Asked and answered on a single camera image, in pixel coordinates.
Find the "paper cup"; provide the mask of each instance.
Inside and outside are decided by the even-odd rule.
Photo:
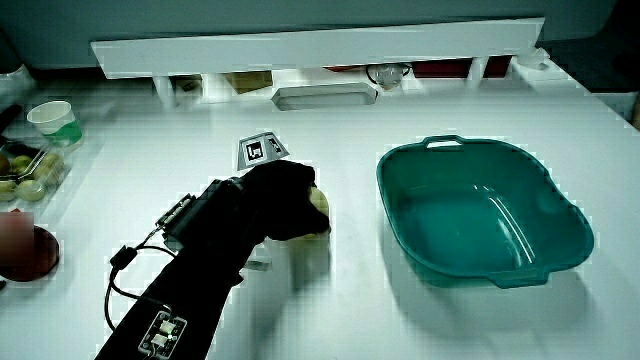
[[[50,101],[38,105],[29,111],[27,120],[55,146],[73,150],[84,142],[71,104],[66,101]]]

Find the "food item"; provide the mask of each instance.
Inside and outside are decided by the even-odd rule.
[[[35,180],[25,180],[16,187],[16,195],[23,200],[38,201],[44,197],[43,186],[38,186]]]
[[[318,211],[329,216],[329,202],[327,201],[327,197],[324,196],[322,191],[312,186],[309,190],[309,200],[311,201],[311,204],[313,204],[313,206],[318,209]],[[302,236],[302,238],[308,240],[315,238],[317,235],[319,234],[307,234]]]
[[[64,162],[62,161],[62,157],[58,154],[47,153],[40,161],[40,165],[48,166],[52,169],[58,168],[62,170],[64,168]]]
[[[20,174],[25,173],[27,171],[27,169],[28,169],[27,166],[16,166],[16,167],[11,169],[11,172],[13,174],[20,175]]]
[[[26,168],[29,166],[29,164],[31,164],[32,161],[33,159],[28,157],[27,155],[16,156],[13,161],[11,161],[11,168]]]
[[[60,184],[63,171],[64,162],[62,161],[62,157],[58,154],[48,153],[33,170],[33,178],[35,180],[42,178],[46,185],[57,186]]]
[[[0,181],[0,201],[11,201],[16,195],[13,190],[16,184],[13,181]]]
[[[11,163],[6,156],[0,155],[0,176],[8,175],[11,171]]]
[[[39,279],[49,273],[60,259],[60,244],[47,230],[33,227],[33,242],[28,263],[0,266],[0,276],[8,280],[26,282]]]

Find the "connector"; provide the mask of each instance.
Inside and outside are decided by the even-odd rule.
[[[187,210],[193,205],[193,201],[196,199],[195,196],[191,194],[185,195],[178,203],[173,205],[169,211],[167,211],[164,215],[156,221],[156,226],[164,228],[171,227],[174,221],[177,221],[184,210]]]
[[[138,351],[153,358],[169,360],[187,326],[187,320],[159,311],[138,345]]]
[[[131,261],[138,255],[138,251],[135,248],[124,245],[122,249],[115,254],[111,260],[111,266],[116,271],[120,271],[127,267],[131,263]]]

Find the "basin handle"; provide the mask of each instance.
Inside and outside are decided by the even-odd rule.
[[[487,276],[489,281],[502,289],[544,285],[549,280],[549,272],[544,268],[493,272]]]
[[[455,146],[463,145],[466,142],[464,138],[458,135],[437,135],[437,136],[429,136],[424,138],[424,140],[422,140],[422,143],[424,144],[424,148],[427,149],[431,144],[444,142],[444,141],[456,142],[457,145]]]

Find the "fruit container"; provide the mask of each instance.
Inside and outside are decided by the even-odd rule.
[[[40,214],[69,173],[64,148],[40,138],[0,144],[0,211]]]

